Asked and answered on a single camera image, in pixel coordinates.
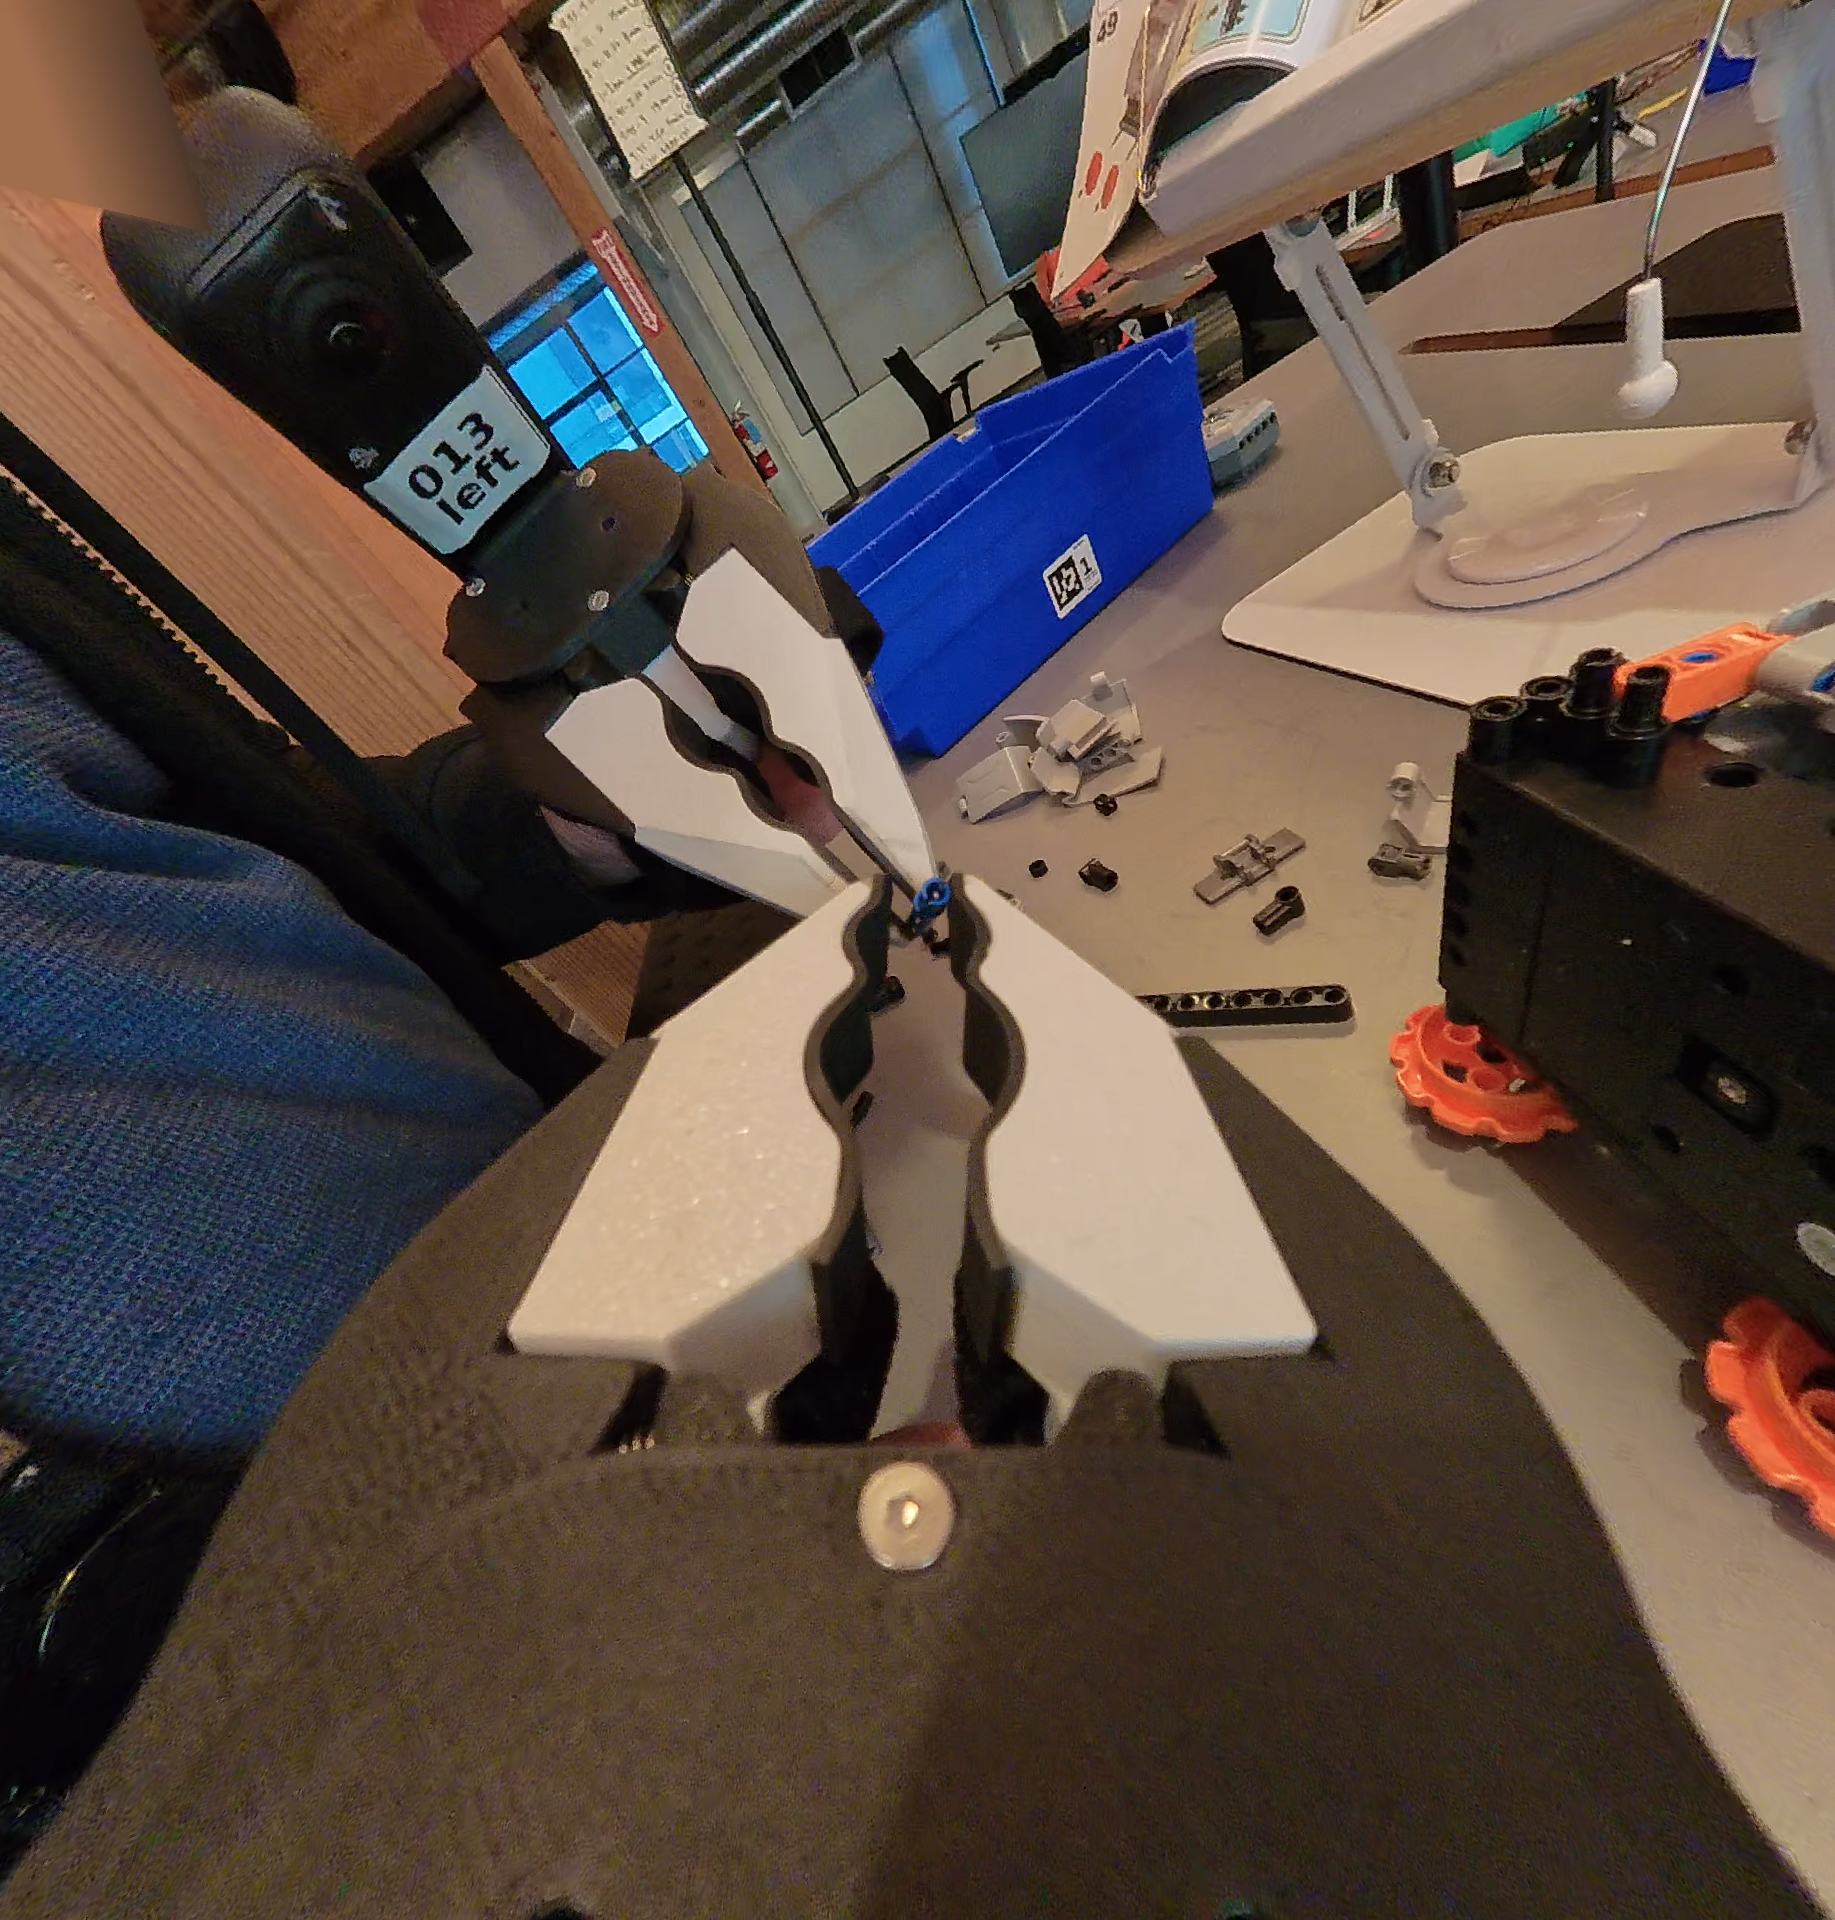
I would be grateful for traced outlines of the light grey block with holes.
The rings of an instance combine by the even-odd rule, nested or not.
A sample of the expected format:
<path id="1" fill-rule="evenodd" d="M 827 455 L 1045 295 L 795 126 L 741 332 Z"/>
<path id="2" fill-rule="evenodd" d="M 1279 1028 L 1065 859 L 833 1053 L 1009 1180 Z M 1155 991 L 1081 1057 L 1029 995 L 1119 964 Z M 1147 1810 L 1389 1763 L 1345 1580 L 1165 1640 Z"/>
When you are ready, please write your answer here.
<path id="1" fill-rule="evenodd" d="M 1071 700 L 1039 722 L 1027 767 L 1041 792 L 1073 804 L 1087 781 L 1127 767 L 1141 739 L 1135 706 L 1103 710 Z"/>

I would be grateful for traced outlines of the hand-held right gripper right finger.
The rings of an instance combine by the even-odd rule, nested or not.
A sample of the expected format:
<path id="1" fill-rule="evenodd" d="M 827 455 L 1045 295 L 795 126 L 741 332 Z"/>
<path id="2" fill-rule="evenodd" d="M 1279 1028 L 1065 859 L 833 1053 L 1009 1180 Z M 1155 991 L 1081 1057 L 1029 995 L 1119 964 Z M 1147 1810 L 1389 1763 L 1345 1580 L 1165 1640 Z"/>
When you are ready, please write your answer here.
<path id="1" fill-rule="evenodd" d="M 961 1060 L 985 1103 L 953 1283 L 959 1421 L 1035 1444 L 1091 1381 L 1299 1358 L 1317 1325 L 1163 1021 L 953 881 Z"/>

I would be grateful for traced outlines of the grey toy block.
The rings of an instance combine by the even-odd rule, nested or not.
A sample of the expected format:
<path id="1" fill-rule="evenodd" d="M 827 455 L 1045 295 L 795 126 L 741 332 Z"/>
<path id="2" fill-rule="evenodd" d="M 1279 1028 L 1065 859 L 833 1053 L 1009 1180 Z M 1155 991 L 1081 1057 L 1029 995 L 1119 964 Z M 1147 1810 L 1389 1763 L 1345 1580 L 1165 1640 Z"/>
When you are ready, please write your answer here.
<path id="1" fill-rule="evenodd" d="M 1233 395 L 1205 408 L 1201 442 L 1213 492 L 1223 494 L 1257 474 L 1273 459 L 1279 435 L 1277 408 L 1265 397 Z"/>

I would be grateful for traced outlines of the grey orange toy vehicle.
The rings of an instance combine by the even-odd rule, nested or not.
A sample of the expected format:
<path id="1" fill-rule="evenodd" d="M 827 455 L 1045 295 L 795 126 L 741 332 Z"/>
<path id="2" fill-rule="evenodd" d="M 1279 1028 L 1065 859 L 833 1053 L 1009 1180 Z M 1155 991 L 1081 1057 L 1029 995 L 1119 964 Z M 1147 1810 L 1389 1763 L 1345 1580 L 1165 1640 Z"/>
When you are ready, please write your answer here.
<path id="1" fill-rule="evenodd" d="M 1743 1259 L 1703 1383 L 1835 1541 L 1835 588 L 1481 700 L 1441 901 L 1399 1092 L 1473 1141 L 1579 1127 Z"/>

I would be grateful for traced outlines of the long black beam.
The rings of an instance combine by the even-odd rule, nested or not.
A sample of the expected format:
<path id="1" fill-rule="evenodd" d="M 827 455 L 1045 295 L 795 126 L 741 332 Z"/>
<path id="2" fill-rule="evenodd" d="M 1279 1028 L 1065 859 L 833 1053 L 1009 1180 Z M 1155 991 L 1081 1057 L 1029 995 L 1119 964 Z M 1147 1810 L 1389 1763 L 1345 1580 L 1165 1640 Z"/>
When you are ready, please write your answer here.
<path id="1" fill-rule="evenodd" d="M 1355 1002 L 1341 985 L 1301 985 L 1301 986 L 1259 986 L 1259 989 L 1209 989 L 1201 992 L 1145 992 L 1135 1001 L 1165 1025 L 1181 1030 L 1251 1030 L 1259 1028 L 1309 1028 L 1345 1026 L 1355 1021 Z"/>

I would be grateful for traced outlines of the white tablet stand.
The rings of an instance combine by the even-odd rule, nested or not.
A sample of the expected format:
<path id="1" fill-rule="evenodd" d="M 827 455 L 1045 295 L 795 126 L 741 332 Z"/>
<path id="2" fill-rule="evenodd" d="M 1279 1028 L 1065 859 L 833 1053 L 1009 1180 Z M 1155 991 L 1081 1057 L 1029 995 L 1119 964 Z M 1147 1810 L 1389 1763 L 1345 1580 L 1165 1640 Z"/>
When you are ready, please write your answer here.
<path id="1" fill-rule="evenodd" d="M 1217 238 L 1261 233 L 1279 282 L 1301 305 L 1409 508 L 1411 536 L 1377 577 L 1373 659 L 1343 642 L 1341 601 L 1291 602 L 1287 568 L 1223 618 L 1227 642 L 1447 700 L 1427 680 L 1463 635 L 1501 637 L 1505 612 L 1595 590 L 1675 540 L 1781 523 L 1835 486 L 1835 4 L 1717 4 L 1705 42 L 1739 32 L 1753 60 L 1751 107 L 1771 132 L 1809 385 L 1809 435 L 1795 455 L 1727 464 L 1713 455 L 1649 461 L 1657 429 L 1573 437 L 1597 464 L 1581 486 L 1539 483 L 1515 516 L 1459 490 L 1457 461 L 1421 414 L 1345 272 L 1319 203 L 1357 174 L 1393 173 L 1449 147 L 1461 125 L 1517 94 L 1629 55 L 1649 59 L 1699 27 L 1697 4 L 1401 4 L 1299 66 L 1235 122 L 1191 139 L 1169 163 L 1167 207 L 1195 208 Z"/>

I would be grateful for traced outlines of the small black pins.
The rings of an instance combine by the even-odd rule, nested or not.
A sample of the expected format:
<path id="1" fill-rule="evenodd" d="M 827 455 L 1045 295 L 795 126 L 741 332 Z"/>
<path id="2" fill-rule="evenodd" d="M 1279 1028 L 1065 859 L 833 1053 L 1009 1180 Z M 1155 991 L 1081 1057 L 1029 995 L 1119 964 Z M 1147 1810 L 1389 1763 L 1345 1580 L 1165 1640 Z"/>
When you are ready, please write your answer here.
<path id="1" fill-rule="evenodd" d="M 863 992 L 865 1030 L 907 1002 L 923 954 L 941 954 L 957 995 L 961 1066 L 993 1117 L 1023 1101 L 1027 1112 L 1073 1123 L 1127 1099 L 1131 1053 L 1155 1034 L 1153 1016 L 1029 912 L 1073 889 L 1107 898 L 1117 870 L 1097 859 L 1035 859 L 1015 895 L 967 873 L 935 876 L 951 887 L 949 909 L 919 933 L 891 928 L 887 961 Z"/>

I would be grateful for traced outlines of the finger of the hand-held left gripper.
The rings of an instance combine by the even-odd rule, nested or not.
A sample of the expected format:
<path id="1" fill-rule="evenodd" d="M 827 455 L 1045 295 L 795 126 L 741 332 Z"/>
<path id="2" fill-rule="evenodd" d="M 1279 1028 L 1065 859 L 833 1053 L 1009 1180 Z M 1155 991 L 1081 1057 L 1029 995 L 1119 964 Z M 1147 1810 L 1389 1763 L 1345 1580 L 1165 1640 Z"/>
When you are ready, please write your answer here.
<path id="1" fill-rule="evenodd" d="M 839 639 L 821 635 L 733 551 L 689 584 L 677 648 L 689 666 L 753 696 L 765 741 L 813 770 L 857 850 L 909 901 L 933 892 L 929 833 Z"/>
<path id="2" fill-rule="evenodd" d="M 855 889 L 795 829 L 767 819 L 741 777 L 675 736 L 673 710 L 641 680 L 583 691 L 545 743 L 617 813 L 631 840 L 663 863 L 789 916 L 811 916 Z"/>

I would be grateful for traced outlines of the wooden post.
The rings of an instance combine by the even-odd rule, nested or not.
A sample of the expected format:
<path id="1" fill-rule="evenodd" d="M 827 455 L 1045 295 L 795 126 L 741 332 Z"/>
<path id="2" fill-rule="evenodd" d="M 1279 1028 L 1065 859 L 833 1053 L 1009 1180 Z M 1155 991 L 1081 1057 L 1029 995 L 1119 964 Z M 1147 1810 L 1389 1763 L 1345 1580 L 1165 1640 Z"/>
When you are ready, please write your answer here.
<path id="1" fill-rule="evenodd" d="M 689 422 L 701 432 L 713 468 L 755 492 L 763 502 L 773 502 L 761 473 L 737 441 L 729 417 L 663 313 L 663 305 L 643 281 L 637 261 L 619 229 L 615 229 L 615 220 L 605 212 L 593 183 L 551 122 L 545 100 L 531 85 L 515 51 L 513 35 L 507 30 L 475 52 L 471 73 L 499 120 L 543 181 L 567 227 L 573 229 L 581 250 L 637 327 L 647 355 L 659 366 Z"/>

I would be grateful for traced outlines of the blue plastic bin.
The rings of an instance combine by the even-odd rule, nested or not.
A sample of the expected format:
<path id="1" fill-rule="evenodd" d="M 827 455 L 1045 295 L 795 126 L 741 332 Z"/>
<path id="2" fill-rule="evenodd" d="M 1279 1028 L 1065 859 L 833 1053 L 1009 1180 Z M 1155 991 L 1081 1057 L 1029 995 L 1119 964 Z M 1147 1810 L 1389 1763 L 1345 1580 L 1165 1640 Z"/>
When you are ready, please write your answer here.
<path id="1" fill-rule="evenodd" d="M 939 756 L 1213 506 L 1191 327 L 987 407 L 811 540 L 873 614 L 893 747 Z"/>

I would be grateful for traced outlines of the black office chair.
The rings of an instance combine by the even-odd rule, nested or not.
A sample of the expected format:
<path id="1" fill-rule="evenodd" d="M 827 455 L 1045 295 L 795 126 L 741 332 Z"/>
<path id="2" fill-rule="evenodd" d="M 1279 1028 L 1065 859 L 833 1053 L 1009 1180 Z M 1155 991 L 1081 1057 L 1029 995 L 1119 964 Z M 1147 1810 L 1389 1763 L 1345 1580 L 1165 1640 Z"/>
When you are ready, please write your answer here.
<path id="1" fill-rule="evenodd" d="M 905 399 L 919 410 L 925 427 L 925 445 L 933 445 L 953 435 L 959 427 L 975 419 L 977 405 L 971 399 L 971 380 L 983 366 L 981 359 L 973 359 L 967 366 L 953 372 L 941 385 L 923 372 L 907 349 L 895 349 L 889 353 L 881 361 L 881 366 L 893 378 Z"/>

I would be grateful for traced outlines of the dark monitor screen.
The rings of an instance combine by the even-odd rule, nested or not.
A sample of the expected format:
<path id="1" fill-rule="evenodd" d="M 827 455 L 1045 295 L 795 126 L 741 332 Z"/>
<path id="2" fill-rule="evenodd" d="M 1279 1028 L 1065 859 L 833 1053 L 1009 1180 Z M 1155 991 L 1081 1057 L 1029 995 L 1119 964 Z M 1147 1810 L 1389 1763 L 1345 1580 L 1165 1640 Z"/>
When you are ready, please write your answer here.
<path id="1" fill-rule="evenodd" d="M 1087 48 L 1039 63 L 997 110 L 969 126 L 959 150 L 1007 278 L 1033 270 L 1063 233 L 1081 128 Z"/>

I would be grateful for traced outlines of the white handwritten paper sheet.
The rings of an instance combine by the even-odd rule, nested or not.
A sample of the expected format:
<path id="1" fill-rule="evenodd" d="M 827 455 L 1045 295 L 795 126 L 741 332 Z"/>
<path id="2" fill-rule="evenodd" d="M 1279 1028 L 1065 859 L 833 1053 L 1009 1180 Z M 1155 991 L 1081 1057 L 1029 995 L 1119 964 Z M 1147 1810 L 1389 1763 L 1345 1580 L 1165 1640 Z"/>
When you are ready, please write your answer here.
<path id="1" fill-rule="evenodd" d="M 707 131 L 645 2 L 563 2 L 549 29 L 587 85 L 627 177 L 643 181 Z"/>

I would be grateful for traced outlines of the grey flat link piece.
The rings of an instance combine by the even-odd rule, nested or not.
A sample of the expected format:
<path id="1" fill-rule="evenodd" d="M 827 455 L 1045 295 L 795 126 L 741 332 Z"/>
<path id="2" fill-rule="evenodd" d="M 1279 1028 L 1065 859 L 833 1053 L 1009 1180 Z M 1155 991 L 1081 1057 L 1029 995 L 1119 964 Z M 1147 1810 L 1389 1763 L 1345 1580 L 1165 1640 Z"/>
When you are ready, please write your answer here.
<path id="1" fill-rule="evenodd" d="M 1305 846 L 1305 840 L 1291 829 L 1279 829 L 1263 836 L 1245 834 L 1235 846 L 1213 856 L 1211 873 L 1193 883 L 1193 896 L 1209 906 L 1229 901 L 1233 895 L 1273 876 Z"/>

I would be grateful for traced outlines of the person's left hand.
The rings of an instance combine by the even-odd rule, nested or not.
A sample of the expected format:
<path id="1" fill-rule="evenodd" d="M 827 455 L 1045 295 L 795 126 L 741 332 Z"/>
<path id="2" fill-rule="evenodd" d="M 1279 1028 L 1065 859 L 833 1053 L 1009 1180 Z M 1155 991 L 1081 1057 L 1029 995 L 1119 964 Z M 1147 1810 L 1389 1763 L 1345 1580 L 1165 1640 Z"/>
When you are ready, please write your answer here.
<path id="1" fill-rule="evenodd" d="M 817 848 L 829 848 L 845 834 L 825 792 L 781 748 L 763 747 L 747 767 L 763 797 L 777 807 L 785 824 L 805 834 Z M 635 848 L 623 834 L 599 829 L 577 817 L 565 817 L 539 807 L 545 829 L 579 873 L 585 885 L 599 891 L 619 891 L 637 881 L 649 881 L 663 868 Z"/>

